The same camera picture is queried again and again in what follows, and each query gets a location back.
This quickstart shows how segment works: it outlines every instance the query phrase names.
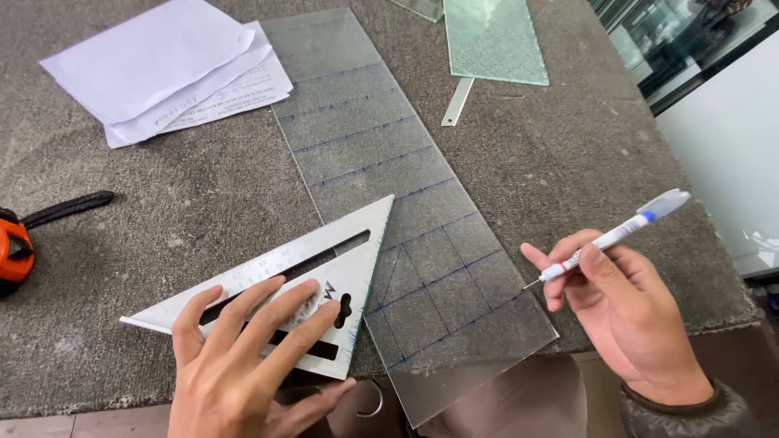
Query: metal tip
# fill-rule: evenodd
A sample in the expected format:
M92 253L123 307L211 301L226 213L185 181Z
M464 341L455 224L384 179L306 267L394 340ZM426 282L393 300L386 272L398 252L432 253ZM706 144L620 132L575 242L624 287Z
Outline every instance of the metal tip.
M530 286L532 286L533 284L536 284L536 283L538 283L539 281L541 281L541 279L540 279L540 278L539 278L539 279L537 279L536 281L534 281L534 282L530 283L529 285L525 286L524 288L522 288L522 290L525 290L525 289L529 288Z

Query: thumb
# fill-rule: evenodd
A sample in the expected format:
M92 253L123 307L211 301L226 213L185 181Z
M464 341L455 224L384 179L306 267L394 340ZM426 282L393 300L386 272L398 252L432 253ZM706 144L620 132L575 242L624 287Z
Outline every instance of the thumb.
M357 380L354 377L349 377L343 382L328 383L319 387L319 394L306 397L287 408L271 436L273 438L292 438L300 435L332 412L344 394L354 388L356 384Z
M643 301L641 292L597 246L585 244L579 253L579 268L600 289L615 309L624 314Z

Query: work table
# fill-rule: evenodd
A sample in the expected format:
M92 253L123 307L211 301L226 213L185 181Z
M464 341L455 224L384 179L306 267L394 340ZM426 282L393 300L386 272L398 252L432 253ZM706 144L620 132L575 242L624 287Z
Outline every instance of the work table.
M170 401L170 338L119 317L321 225L269 108L110 150L100 123L37 64L157 3L14 0L0 17L0 205L24 215L97 190L118 194L31 232L33 273L0 302L0 418ZM551 86L477 80L457 126L442 128L459 80L443 23L384 0L213 2L242 23L350 6L526 281L538 271L522 242L549 250L689 188L589 4L528 3ZM757 319L700 202L629 244L655 263L690 334ZM560 338L537 354L592 349L568 309L549 316ZM352 374L381 373L361 330Z

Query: glass sheet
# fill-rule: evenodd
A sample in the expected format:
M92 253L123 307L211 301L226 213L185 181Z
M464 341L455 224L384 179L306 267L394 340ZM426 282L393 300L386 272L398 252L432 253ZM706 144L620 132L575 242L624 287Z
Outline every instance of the glass sheet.
M549 85L524 0L444 0L454 76Z
M323 222L396 197L363 317L418 426L558 334L351 10L262 25L294 84L273 112ZM476 361L494 366L425 375Z
M390 0L410 11L437 23L443 17L442 0Z

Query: dark jacket sleeve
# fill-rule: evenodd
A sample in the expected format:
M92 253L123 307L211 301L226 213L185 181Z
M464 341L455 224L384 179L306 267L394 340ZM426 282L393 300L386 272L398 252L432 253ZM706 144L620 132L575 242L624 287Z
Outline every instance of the dark jacket sleeve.
M621 416L628 438L759 437L760 428L744 399L711 380L714 396L700 404L665 406L622 384Z

